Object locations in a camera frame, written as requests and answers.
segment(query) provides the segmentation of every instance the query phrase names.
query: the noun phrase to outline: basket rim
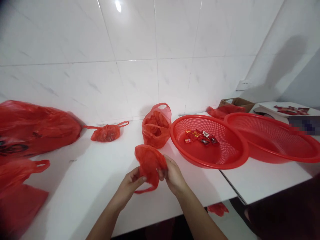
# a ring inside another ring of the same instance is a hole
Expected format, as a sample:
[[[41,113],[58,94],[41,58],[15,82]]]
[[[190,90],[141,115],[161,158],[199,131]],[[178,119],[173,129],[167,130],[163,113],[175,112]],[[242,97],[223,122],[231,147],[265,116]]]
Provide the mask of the basket rim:
[[[282,128],[285,128],[286,130],[289,130],[289,124],[286,124],[284,122],[275,120],[273,118],[268,118],[268,117],[261,116],[261,115],[258,115],[258,114],[253,114],[253,113],[240,113],[240,112],[238,112],[238,113],[230,113],[224,118],[224,121],[227,124],[229,124],[228,120],[231,119],[232,117],[237,117],[237,116],[255,117],[255,118],[258,118],[258,119],[262,119],[262,120],[265,120],[265,121],[269,121],[269,122],[275,123],[279,127],[282,127]],[[320,162],[320,143],[317,140],[315,140],[313,137],[309,136],[309,135],[297,135],[297,136],[303,138],[306,142],[308,142],[310,144],[310,146],[316,151],[316,156],[310,157],[310,158],[292,157],[292,156],[288,156],[288,155],[284,155],[284,154],[281,154],[281,153],[277,153],[277,152],[271,151],[271,150],[269,150],[267,148],[261,147],[260,145],[254,143],[254,142],[252,142],[252,141],[250,141],[248,139],[246,139],[246,141],[249,144],[252,144],[253,146],[255,146],[255,147],[257,147],[257,148],[259,148],[259,149],[261,149],[263,151],[266,151],[266,152],[271,153],[271,154],[273,154],[275,156],[282,157],[282,158],[285,158],[285,159],[288,159],[288,160],[292,160],[292,161],[295,161],[295,162],[306,162],[306,163],[317,163],[317,162]]]
[[[197,159],[196,157],[193,157],[192,155],[187,153],[185,150],[183,150],[180,147],[178,141],[173,136],[173,129],[177,125],[177,123],[179,123],[182,120],[188,119],[188,118],[203,118],[203,119],[211,120],[213,122],[216,122],[216,123],[224,126],[225,128],[228,128],[230,131],[232,131],[239,138],[239,141],[242,144],[243,152],[242,152],[240,158],[233,163],[214,164],[214,163],[208,163],[208,162],[202,161],[200,159]],[[179,117],[178,119],[176,119],[172,123],[172,125],[170,127],[170,137],[171,137],[173,144],[179,150],[179,152],[181,153],[182,156],[186,156],[187,158],[191,159],[193,162],[196,162],[196,163],[198,163],[204,167],[207,167],[207,168],[214,168],[214,169],[221,169],[221,170],[233,169],[233,168],[237,168],[237,167],[240,167],[241,165],[243,165],[249,158],[249,145],[248,145],[247,140],[242,136],[242,134],[240,134],[240,132],[238,132],[238,130],[236,130],[236,128],[234,128],[234,127],[230,126],[229,124],[227,124],[219,119],[216,119],[214,117],[199,115],[199,114],[185,115],[185,116]]]

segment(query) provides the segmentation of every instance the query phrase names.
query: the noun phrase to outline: red plastic bag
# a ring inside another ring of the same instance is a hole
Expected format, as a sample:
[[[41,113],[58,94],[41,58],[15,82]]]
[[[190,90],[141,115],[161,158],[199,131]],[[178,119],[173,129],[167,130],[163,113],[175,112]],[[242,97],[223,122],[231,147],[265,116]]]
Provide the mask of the red plastic bag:
[[[162,148],[170,138],[171,109],[166,103],[159,103],[142,121],[142,135],[144,144],[155,148]]]
[[[245,112],[246,109],[244,107],[236,106],[233,104],[224,105],[221,107],[218,107],[217,109],[213,109],[212,107],[207,108],[207,113],[210,114],[214,118],[218,118],[223,120],[225,116],[227,116],[229,113],[234,112]]]
[[[138,145],[135,147],[134,155],[140,163],[140,177],[147,177],[147,183],[152,187],[145,190],[135,191],[137,194],[151,192],[156,190],[159,184],[159,175],[157,170],[167,170],[167,162],[164,156],[154,147],[149,145]]]
[[[15,192],[32,173],[40,173],[50,166],[49,160],[21,159],[0,166],[0,199]]]
[[[93,127],[93,126],[83,126],[83,127],[88,129],[96,129],[91,136],[92,141],[112,142],[120,137],[120,128],[127,126],[128,124],[129,124],[129,121],[124,121],[117,125],[105,125],[103,127]]]
[[[0,104],[0,164],[75,142],[81,125],[68,113],[19,101]]]
[[[208,211],[217,214],[219,217],[222,217],[225,212],[229,213],[229,210],[222,202],[208,206]]]
[[[6,239],[19,239],[28,229],[32,220],[46,201],[48,192],[20,185],[13,193],[0,200],[1,226]]]

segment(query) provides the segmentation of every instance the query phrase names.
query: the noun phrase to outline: white countertop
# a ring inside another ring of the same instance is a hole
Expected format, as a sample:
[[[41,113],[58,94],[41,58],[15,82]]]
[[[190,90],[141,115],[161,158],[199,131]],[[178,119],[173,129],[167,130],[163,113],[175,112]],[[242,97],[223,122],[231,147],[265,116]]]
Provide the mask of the white countertop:
[[[210,116],[206,112],[199,114]],[[242,166],[221,172],[245,204],[253,203],[312,178],[297,162],[271,164],[251,157]]]
[[[36,157],[49,159],[51,166],[25,181],[49,191],[50,195],[22,239],[85,239],[124,175],[139,166],[134,148],[143,144],[142,120],[122,128],[119,139],[92,142],[93,130],[72,145]],[[203,206],[233,197],[236,193],[219,170],[203,169],[186,161],[171,139],[159,150],[179,165],[187,183]],[[165,182],[149,193],[134,194],[121,212],[113,236],[142,228],[182,214]]]

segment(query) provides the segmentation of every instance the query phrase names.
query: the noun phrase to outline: cardboard box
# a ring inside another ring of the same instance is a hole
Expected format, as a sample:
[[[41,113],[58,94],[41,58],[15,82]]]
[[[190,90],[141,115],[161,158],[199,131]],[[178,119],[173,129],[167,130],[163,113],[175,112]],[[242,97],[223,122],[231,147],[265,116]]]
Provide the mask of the cardboard box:
[[[253,108],[255,103],[247,101],[243,98],[228,98],[228,99],[222,99],[219,107],[225,106],[228,104],[233,104],[239,107],[244,107],[246,109],[246,112],[250,112],[250,110]]]

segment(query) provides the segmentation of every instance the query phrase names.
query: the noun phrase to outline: red plastic basket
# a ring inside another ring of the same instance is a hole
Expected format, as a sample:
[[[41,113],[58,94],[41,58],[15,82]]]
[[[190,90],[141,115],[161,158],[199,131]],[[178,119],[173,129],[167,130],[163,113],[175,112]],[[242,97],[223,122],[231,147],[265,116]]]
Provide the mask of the red plastic basket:
[[[224,119],[248,141],[250,157],[267,163],[320,161],[320,144],[309,135],[290,134],[289,125],[251,113],[231,113]]]
[[[219,144],[205,146],[196,140],[185,143],[185,130],[198,129],[214,135]],[[192,164],[203,168],[231,169],[244,164],[249,156],[245,138],[225,122],[204,115],[187,115],[173,122],[170,129],[173,144]]]

